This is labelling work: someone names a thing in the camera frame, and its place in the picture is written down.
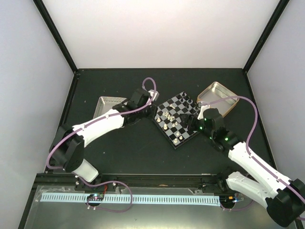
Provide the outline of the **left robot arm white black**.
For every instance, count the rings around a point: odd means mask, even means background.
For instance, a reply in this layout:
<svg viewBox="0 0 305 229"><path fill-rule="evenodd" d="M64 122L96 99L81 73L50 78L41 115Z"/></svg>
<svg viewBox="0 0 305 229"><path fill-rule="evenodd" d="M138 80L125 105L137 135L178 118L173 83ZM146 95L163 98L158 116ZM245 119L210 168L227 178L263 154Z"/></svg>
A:
<svg viewBox="0 0 305 229"><path fill-rule="evenodd" d="M130 99L115 105L105 114L83 124L59 127L50 148L48 160L54 159L55 165L47 164L49 169L63 169L83 178L91 190L102 186L99 171L84 158L85 148L97 138L108 132L132 125L142 118L154 118L159 93L156 90L137 89Z"/></svg>

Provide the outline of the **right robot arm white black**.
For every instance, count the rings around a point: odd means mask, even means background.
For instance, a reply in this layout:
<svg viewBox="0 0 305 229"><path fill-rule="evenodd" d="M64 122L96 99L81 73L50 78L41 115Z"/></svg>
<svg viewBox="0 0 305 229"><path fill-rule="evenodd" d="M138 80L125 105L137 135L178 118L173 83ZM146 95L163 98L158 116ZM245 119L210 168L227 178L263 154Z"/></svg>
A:
<svg viewBox="0 0 305 229"><path fill-rule="evenodd" d="M236 134L226 129L216 108L199 115L182 114L182 126L198 131L210 139L212 146L241 166L251 177L235 171L217 179L221 192L230 189L242 193L264 207L270 218L281 227L288 227L305 212L305 184L281 174L252 151Z"/></svg>

